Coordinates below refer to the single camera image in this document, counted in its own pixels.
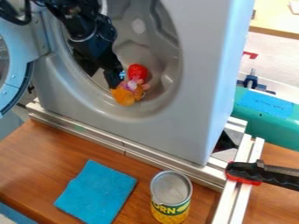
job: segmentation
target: washing machine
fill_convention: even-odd
[[[61,121],[111,135],[107,141],[120,146],[141,145],[206,165],[233,109],[254,0],[100,4],[118,32],[113,50],[125,70],[133,63],[149,69],[151,89],[143,99],[131,107],[118,105],[103,71],[88,75],[73,56],[60,21],[34,6],[28,25],[0,20],[0,115],[32,81],[38,105]]]

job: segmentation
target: open can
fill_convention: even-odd
[[[163,224],[183,222],[190,210],[191,181],[176,171],[159,172],[150,182],[150,210]]]

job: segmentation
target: blue towel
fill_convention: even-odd
[[[265,94],[255,93],[254,91],[247,91],[237,104],[280,118],[288,118],[291,116],[294,106],[292,102]]]
[[[135,178],[89,160],[54,205],[88,224],[111,223],[135,184]]]

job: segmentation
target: wooden table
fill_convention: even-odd
[[[299,39],[299,15],[291,12],[289,0],[255,0],[254,8],[251,32]]]
[[[0,200],[38,223],[80,223],[53,202],[91,158],[138,179],[115,223],[156,223],[150,213],[150,180],[160,170],[43,124],[28,121],[0,144]],[[266,144],[263,159],[299,168],[299,154]],[[185,223],[210,223],[220,194],[194,184]],[[244,223],[298,223],[299,193],[255,187]]]

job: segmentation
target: red toy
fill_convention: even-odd
[[[133,64],[129,66],[128,78],[129,80],[143,80],[148,77],[148,69],[145,66],[139,64]]]

